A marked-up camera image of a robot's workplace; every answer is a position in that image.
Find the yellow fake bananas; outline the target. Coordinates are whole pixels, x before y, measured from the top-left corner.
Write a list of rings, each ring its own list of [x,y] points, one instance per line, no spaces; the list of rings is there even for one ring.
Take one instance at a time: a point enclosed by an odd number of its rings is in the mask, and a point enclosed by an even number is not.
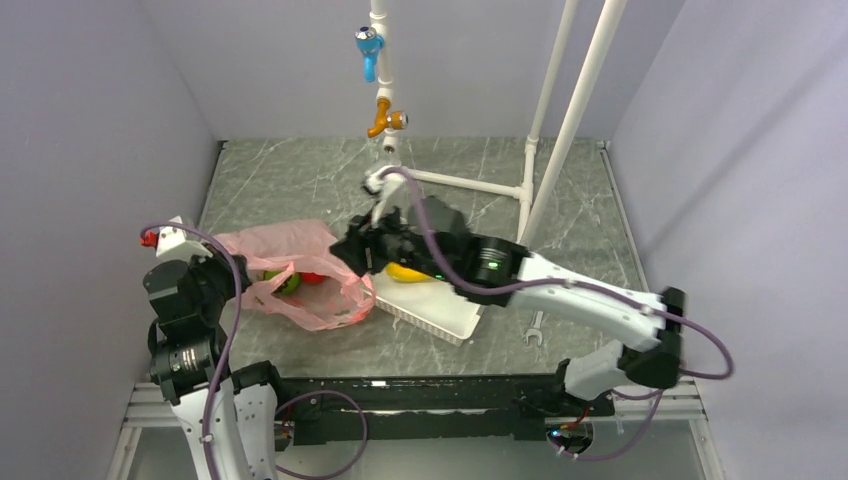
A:
[[[386,266],[385,272],[390,279],[398,283],[412,284],[429,282],[434,280],[433,277],[427,274],[402,266],[397,263],[389,263]]]

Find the red fake tomato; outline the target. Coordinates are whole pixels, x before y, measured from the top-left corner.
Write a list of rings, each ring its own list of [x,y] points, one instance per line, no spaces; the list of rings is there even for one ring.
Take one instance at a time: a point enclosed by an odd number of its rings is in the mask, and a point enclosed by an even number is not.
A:
[[[300,272],[300,282],[304,285],[317,286],[324,283],[328,277],[315,272]]]

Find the pink plastic bag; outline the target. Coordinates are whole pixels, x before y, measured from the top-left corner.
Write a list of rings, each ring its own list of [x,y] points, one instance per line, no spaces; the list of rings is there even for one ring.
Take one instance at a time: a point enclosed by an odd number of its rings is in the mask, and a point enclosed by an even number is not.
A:
[[[337,238],[321,220],[293,220],[218,234],[216,239],[246,260],[251,281],[242,308],[283,316],[307,331],[358,323],[375,306],[369,277],[333,256]]]

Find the green fake watermelon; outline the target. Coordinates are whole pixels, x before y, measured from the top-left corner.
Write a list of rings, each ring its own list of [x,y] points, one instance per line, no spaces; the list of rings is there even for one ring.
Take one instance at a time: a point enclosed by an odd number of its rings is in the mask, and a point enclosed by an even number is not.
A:
[[[263,273],[263,280],[264,281],[271,281],[274,278],[278,277],[279,275],[281,275],[280,271],[265,271]],[[293,293],[294,291],[296,291],[299,288],[300,284],[301,284],[301,282],[300,282],[299,272],[294,272],[292,275],[287,277],[280,284],[279,287],[277,287],[273,291],[273,294],[277,297],[289,295],[289,294]]]

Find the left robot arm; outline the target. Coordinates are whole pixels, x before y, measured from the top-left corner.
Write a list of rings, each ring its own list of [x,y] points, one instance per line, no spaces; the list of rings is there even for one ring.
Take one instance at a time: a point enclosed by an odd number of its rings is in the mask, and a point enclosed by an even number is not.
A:
[[[268,362],[220,376],[212,413],[204,415],[208,388],[227,336],[219,324],[225,304],[251,281],[247,262],[233,265],[220,254],[165,261],[144,277],[156,318],[148,332],[150,375],[171,405],[186,438],[196,475],[220,479],[274,479],[271,420],[287,406]]]

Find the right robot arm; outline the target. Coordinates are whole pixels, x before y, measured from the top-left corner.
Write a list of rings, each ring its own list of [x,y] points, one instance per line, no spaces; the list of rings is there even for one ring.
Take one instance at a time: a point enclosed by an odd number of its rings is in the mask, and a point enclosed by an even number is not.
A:
[[[389,264],[444,281],[480,306],[562,316],[611,337],[609,345],[562,361],[551,388],[557,411],[574,415],[623,385],[674,387],[682,375],[682,335],[667,299],[621,289],[569,271],[512,241],[472,232],[464,214],[428,196],[425,219],[413,207],[354,217],[330,253],[359,276]]]

